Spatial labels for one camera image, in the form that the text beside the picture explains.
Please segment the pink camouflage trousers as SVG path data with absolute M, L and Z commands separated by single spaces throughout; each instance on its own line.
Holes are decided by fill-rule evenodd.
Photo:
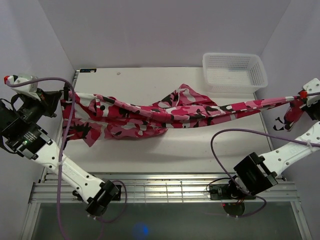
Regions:
M 68 140 L 84 140 L 93 146 L 103 139 L 138 139 L 164 134 L 168 129 L 213 126 L 244 118 L 285 104 L 289 108 L 281 123 L 290 130 L 303 114 L 305 100 L 298 96 L 258 99 L 217 105 L 208 96 L 182 84 L 151 105 L 125 103 L 112 96 L 77 92 L 61 99 L 62 130 Z

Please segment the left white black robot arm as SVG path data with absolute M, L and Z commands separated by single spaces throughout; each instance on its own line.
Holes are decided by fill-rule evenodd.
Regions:
M 73 187 L 72 194 L 87 204 L 86 211 L 93 217 L 101 217 L 108 204 L 120 190 L 110 180 L 95 177 L 66 156 L 59 145 L 38 124 L 42 116 L 54 117 L 60 91 L 43 91 L 37 83 L 21 85 L 12 83 L 21 98 L 19 109 L 8 109 L 0 104 L 0 147 L 47 168 Z

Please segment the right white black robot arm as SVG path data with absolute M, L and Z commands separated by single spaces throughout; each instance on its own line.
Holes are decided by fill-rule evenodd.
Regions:
M 226 185 L 226 194 L 237 199 L 246 191 L 257 195 L 278 184 L 279 177 L 288 167 L 320 150 L 320 122 L 317 121 L 307 132 L 290 140 L 273 151 L 246 156 L 235 167 L 235 181 Z

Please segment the small label sticker on table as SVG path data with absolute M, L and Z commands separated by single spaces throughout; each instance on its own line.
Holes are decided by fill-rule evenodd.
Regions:
M 82 68 L 79 70 L 80 73 L 95 73 L 96 71 L 96 68 Z

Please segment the white plastic mesh basket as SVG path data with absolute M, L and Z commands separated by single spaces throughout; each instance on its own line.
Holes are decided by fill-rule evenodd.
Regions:
M 253 94 L 268 86 L 264 65 L 256 54 L 205 53 L 202 70 L 212 93 Z

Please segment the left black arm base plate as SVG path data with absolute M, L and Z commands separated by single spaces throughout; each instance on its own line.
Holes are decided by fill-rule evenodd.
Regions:
M 118 193 L 112 198 L 112 201 L 120 201 L 121 200 L 121 194 L 122 194 L 122 186 L 120 184 L 115 185 L 118 188 Z M 81 195 L 76 191 L 72 191 L 72 195 L 78 200 L 83 201 L 83 198 Z

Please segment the aluminium frame rail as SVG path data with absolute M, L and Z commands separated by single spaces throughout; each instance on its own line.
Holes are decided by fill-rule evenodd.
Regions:
M 135 174 L 115 173 L 94 175 L 106 180 L 120 180 L 127 189 L 127 203 L 208 203 L 211 201 L 206 186 L 225 174 Z M 277 179 L 278 184 L 261 192 L 258 196 L 269 202 L 299 202 L 300 197 L 292 181 Z M 29 203 L 56 203 L 58 177 L 47 173 L 40 183 L 32 186 Z M 61 203 L 79 204 L 72 195 L 74 189 L 61 184 Z

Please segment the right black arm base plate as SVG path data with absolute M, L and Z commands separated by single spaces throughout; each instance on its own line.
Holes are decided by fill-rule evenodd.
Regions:
M 231 184 L 210 185 L 208 192 L 211 200 L 255 200 L 255 196 L 244 194 Z

